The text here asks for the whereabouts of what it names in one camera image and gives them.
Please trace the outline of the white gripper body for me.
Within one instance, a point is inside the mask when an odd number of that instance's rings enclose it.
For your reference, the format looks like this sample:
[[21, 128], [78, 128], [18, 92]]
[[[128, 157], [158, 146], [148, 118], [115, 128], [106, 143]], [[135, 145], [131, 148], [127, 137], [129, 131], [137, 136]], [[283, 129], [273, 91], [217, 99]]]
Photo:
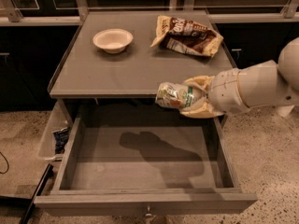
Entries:
[[237, 68], [222, 71], [213, 78], [208, 87], [208, 101], [223, 114], [236, 115], [250, 111], [238, 88], [239, 72]]

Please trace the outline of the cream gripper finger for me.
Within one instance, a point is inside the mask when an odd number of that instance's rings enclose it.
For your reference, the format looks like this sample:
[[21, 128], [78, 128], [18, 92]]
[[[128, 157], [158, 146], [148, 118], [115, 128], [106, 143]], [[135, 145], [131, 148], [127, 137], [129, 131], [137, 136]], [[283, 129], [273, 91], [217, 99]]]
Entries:
[[196, 101], [190, 107], [181, 108], [179, 112], [192, 119], [210, 119], [223, 115], [223, 112], [217, 110], [206, 98]]
[[214, 76], [191, 77], [184, 80], [183, 84], [201, 91], [208, 91], [210, 83], [213, 81], [213, 79]]

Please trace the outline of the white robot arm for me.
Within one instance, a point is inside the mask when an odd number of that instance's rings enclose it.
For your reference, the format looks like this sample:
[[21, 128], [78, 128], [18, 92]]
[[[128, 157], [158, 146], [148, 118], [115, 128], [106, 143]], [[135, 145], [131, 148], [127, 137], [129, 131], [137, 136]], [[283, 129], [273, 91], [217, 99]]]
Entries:
[[192, 77], [186, 83], [204, 89], [200, 101], [180, 110], [193, 119], [236, 115], [267, 105], [299, 105], [299, 38], [284, 47], [277, 62], [233, 68], [214, 77]]

